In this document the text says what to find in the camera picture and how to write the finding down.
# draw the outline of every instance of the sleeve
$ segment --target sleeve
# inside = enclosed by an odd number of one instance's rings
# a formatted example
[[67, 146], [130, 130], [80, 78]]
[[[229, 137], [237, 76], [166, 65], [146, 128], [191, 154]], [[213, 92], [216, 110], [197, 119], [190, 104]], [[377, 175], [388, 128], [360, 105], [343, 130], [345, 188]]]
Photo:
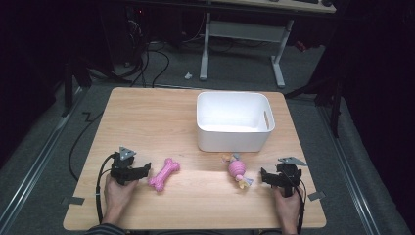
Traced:
[[90, 228], [85, 235], [124, 235], [124, 230], [110, 223], [103, 223]]

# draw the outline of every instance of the desk leg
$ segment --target desk leg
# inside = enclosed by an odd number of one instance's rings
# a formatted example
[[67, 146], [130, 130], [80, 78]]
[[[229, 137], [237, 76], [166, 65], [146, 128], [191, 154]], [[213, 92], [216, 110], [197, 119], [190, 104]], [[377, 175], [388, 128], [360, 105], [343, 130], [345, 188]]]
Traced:
[[293, 20], [288, 21], [283, 32], [283, 36], [280, 42], [280, 47], [278, 48], [278, 51], [277, 51], [277, 55], [271, 57], [272, 68], [274, 68], [275, 79], [277, 80], [277, 86], [279, 88], [285, 87], [284, 77], [283, 77], [283, 74], [281, 73], [281, 68], [280, 68], [280, 60], [283, 55], [284, 48], [287, 44], [288, 37], [290, 36], [293, 23], [294, 23]]
[[208, 79], [208, 39], [210, 34], [210, 13], [207, 13], [207, 22], [205, 26], [205, 47], [202, 55], [201, 76], [200, 80]]

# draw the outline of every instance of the pink dog bone toy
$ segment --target pink dog bone toy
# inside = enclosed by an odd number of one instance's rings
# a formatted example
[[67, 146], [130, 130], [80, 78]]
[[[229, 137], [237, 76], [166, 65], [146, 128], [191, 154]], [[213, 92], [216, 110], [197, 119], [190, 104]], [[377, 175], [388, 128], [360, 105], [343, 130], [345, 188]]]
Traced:
[[170, 176], [170, 174], [174, 171], [180, 169], [180, 164], [175, 163], [173, 159], [168, 158], [164, 161], [164, 167], [162, 170], [157, 174], [156, 177], [152, 177], [149, 180], [149, 185], [156, 188], [156, 191], [160, 192], [164, 189], [164, 182]]
[[246, 168], [245, 164], [239, 160], [238, 154], [233, 154], [230, 161], [230, 165], [228, 167], [229, 173], [235, 177], [235, 180], [239, 182], [240, 188], [245, 188], [251, 186], [253, 183], [252, 179], [244, 177]]

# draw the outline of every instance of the pink bone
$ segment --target pink bone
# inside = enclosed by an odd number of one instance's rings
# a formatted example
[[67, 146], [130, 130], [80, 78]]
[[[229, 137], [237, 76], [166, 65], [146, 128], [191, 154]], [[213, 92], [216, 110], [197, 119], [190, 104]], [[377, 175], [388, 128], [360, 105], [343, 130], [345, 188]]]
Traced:
[[175, 163], [173, 159], [168, 158], [164, 161], [164, 167], [157, 174], [156, 177], [152, 177], [149, 180], [149, 185], [156, 188], [156, 191], [162, 191], [164, 189], [165, 180], [171, 175], [172, 172], [180, 169], [180, 164]]

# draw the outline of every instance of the person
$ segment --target person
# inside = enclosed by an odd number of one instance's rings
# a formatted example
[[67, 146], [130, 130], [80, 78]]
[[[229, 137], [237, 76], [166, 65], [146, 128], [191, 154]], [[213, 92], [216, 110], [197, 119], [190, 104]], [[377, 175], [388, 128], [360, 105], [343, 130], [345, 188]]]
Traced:
[[[127, 208], [138, 180], [120, 185], [109, 174], [106, 178], [104, 191], [107, 210], [100, 225], [90, 228], [85, 235], [123, 235], [124, 230], [119, 227], [119, 219]], [[301, 197], [303, 190], [298, 187]], [[280, 220], [283, 235], [297, 234], [297, 225], [300, 215], [301, 199], [298, 193], [291, 197], [284, 197], [282, 188], [272, 186], [277, 216]]]
[[124, 235], [119, 227], [119, 219], [131, 201], [135, 187], [139, 180], [130, 181], [126, 185], [120, 185], [109, 174], [106, 178], [104, 190], [107, 209], [100, 225], [90, 228], [85, 235]]
[[301, 198], [303, 197], [303, 190], [300, 187], [300, 195], [295, 191], [290, 197], [284, 197], [284, 189], [272, 186], [272, 192], [275, 199], [275, 210], [277, 211], [278, 219], [280, 220], [281, 230], [283, 235], [295, 235], [297, 232], [297, 225], [300, 216]]

